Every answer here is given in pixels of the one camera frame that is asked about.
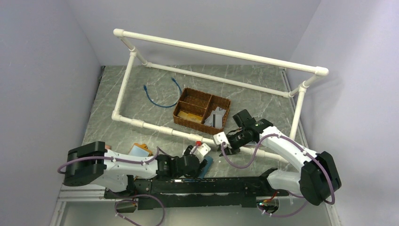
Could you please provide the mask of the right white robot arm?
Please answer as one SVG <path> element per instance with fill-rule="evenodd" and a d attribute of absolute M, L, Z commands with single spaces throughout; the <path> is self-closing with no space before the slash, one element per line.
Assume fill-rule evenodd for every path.
<path fill-rule="evenodd" d="M 276 190 L 285 190 L 303 197 L 313 205 L 320 205 L 322 202 L 330 205 L 335 203 L 335 192 L 342 183 L 330 153 L 326 151 L 318 153 L 300 145 L 284 135 L 270 121 L 256 120 L 246 109 L 235 114 L 233 119 L 239 128 L 236 133 L 227 135 L 225 132 L 220 132 L 213 136 L 230 165 L 241 168 L 228 159 L 226 148 L 236 150 L 255 142 L 252 160 L 259 146 L 263 145 L 279 154 L 297 170 L 297 172 L 270 170 L 265 174 L 265 179 L 259 183 L 261 193 L 271 195 Z"/>

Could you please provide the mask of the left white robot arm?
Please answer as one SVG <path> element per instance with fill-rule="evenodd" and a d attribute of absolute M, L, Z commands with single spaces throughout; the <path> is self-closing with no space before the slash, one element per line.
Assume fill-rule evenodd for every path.
<path fill-rule="evenodd" d="M 121 154 L 106 148 L 102 141 L 92 142 L 68 152 L 67 162 L 57 172 L 65 186 L 98 185 L 128 198 L 136 189 L 134 180 L 197 178 L 206 165 L 211 148 L 197 142 L 182 156 L 171 156 L 159 147 L 153 156 Z"/>

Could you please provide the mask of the blue card holder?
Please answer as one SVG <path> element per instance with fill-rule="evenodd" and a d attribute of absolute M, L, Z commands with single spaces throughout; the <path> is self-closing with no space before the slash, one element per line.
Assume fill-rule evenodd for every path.
<path fill-rule="evenodd" d="M 204 178 L 213 164 L 214 159 L 211 156 L 206 156 L 200 164 L 198 178 Z"/>

